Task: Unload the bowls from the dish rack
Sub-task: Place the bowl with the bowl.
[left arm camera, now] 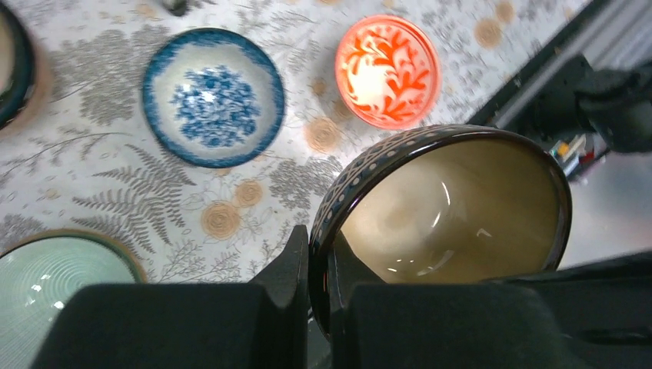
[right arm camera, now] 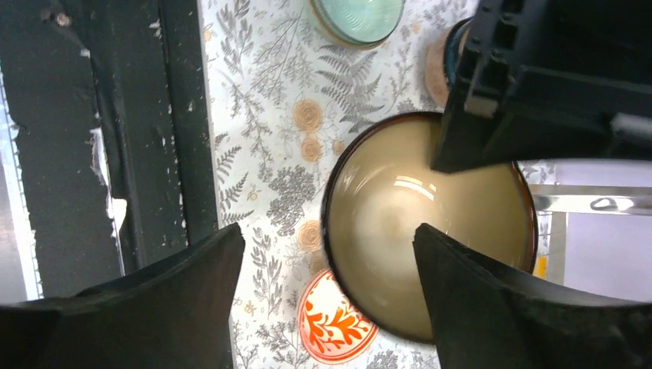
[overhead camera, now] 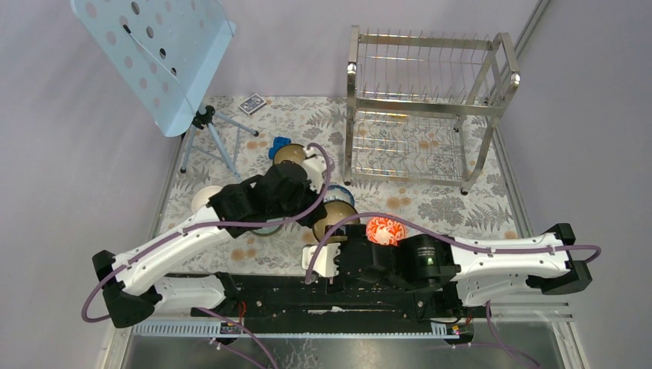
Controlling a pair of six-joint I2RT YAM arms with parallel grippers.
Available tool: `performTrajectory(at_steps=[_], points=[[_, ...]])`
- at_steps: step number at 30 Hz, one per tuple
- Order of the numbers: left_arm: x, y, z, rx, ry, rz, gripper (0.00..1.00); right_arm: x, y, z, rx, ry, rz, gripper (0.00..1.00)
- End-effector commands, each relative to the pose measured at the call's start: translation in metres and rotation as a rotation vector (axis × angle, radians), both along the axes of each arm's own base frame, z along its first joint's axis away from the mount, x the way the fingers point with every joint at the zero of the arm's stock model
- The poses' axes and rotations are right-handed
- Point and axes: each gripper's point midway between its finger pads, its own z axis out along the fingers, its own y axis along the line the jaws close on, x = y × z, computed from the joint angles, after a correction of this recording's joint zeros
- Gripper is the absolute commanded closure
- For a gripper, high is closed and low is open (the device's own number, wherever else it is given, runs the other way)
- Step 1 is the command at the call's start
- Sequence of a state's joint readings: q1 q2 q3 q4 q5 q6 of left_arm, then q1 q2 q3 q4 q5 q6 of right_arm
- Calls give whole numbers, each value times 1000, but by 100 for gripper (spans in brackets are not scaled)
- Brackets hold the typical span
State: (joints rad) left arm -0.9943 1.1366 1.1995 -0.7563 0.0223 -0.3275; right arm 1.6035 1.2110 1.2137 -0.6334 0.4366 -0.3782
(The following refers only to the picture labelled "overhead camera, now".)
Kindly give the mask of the orange patterned bowl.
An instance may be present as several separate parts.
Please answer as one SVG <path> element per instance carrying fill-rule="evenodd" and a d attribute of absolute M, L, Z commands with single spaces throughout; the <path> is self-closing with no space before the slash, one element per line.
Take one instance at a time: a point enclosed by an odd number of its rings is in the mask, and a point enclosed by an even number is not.
<path fill-rule="evenodd" d="M 408 236 L 407 227 L 399 221 L 389 218 L 371 217 L 365 228 L 369 241 L 383 246 L 397 246 Z"/>

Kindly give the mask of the dark striped bowl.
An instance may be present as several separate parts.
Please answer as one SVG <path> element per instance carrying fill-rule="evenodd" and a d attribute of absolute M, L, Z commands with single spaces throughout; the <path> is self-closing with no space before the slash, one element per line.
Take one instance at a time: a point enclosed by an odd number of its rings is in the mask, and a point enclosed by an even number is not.
<path fill-rule="evenodd" d="M 324 208 L 327 212 L 326 217 L 319 220 L 312 228 L 314 238 L 321 241 L 327 231 L 327 226 L 332 226 L 354 214 L 357 214 L 356 209 L 346 201 L 333 200 L 324 203 Z"/>

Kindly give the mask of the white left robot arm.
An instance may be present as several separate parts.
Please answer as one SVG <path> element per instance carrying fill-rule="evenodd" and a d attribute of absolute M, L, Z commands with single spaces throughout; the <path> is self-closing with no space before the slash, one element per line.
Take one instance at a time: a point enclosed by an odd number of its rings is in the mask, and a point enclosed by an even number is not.
<path fill-rule="evenodd" d="M 238 308 L 237 293 L 214 274 L 198 280 L 170 278 L 180 264 L 211 246 L 227 244 L 247 231 L 295 221 L 310 228 L 326 215 L 323 199 L 331 165 L 313 157 L 297 164 L 283 161 L 264 174 L 228 184 L 179 226 L 121 254 L 99 251 L 92 257 L 98 285 L 87 297 L 82 318 L 96 294 L 107 308 L 105 319 L 117 328 L 136 325 L 157 311 L 212 308 L 228 316 Z"/>

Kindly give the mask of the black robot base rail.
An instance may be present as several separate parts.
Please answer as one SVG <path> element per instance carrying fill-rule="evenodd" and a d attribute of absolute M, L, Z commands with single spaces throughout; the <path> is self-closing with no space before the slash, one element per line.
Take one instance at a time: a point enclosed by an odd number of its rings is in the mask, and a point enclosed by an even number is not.
<path fill-rule="evenodd" d="M 426 334 L 445 319 L 464 323 L 486 316 L 483 306 L 463 306 L 453 283 L 413 292 L 340 278 L 305 284 L 296 276 L 216 275 L 225 299 L 211 312 L 256 334 Z"/>

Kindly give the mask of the light green celadon bowl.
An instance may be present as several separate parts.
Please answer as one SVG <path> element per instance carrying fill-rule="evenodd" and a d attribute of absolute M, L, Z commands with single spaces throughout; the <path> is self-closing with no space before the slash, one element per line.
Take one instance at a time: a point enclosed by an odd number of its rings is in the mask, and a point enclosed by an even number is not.
<path fill-rule="evenodd" d="M 267 237 L 279 232 L 281 229 L 282 229 L 281 225 L 276 225 L 276 226 L 269 226 L 269 227 L 264 227 L 259 229 L 252 229 L 250 230 L 250 232 L 258 237 Z"/>

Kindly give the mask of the stainless steel dish rack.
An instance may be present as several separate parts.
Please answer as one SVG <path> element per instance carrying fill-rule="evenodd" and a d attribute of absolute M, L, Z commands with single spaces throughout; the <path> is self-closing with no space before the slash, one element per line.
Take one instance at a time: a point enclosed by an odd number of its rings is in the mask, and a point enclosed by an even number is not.
<path fill-rule="evenodd" d="M 345 184 L 386 180 L 468 194 L 521 84 L 511 36 L 351 27 Z"/>

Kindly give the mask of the orange white bowl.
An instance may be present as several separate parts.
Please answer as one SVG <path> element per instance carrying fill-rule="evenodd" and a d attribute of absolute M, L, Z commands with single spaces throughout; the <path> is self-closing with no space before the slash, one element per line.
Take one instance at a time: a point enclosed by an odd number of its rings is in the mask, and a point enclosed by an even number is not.
<path fill-rule="evenodd" d="M 200 189 L 191 200 L 191 212 L 196 213 L 200 208 L 204 207 L 210 197 L 217 194 L 222 189 L 222 186 L 209 185 Z"/>

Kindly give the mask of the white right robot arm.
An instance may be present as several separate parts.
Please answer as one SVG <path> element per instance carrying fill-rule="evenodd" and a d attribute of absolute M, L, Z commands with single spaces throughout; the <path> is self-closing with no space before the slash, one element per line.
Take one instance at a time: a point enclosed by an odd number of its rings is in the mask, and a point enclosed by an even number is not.
<path fill-rule="evenodd" d="M 453 317 L 494 298 L 539 290 L 543 295 L 584 291 L 593 278 L 587 262 L 571 256 L 576 237 L 568 223 L 558 223 L 532 238 L 478 241 L 460 238 L 490 254 L 454 247 L 429 234 L 416 234 L 395 246 L 368 239 L 362 224 L 347 224 L 336 258 L 344 281 L 360 281 L 403 292 L 444 290 L 441 306 Z"/>

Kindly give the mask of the blue white patterned bowl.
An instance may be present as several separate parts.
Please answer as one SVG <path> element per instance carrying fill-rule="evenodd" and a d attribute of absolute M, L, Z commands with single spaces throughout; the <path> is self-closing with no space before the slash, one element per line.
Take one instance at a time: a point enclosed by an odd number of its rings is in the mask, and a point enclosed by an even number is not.
<path fill-rule="evenodd" d="M 331 184 L 328 186 L 327 193 L 324 196 L 324 203 L 333 201 L 343 201 L 354 207 L 355 201 L 353 194 L 344 186 Z"/>

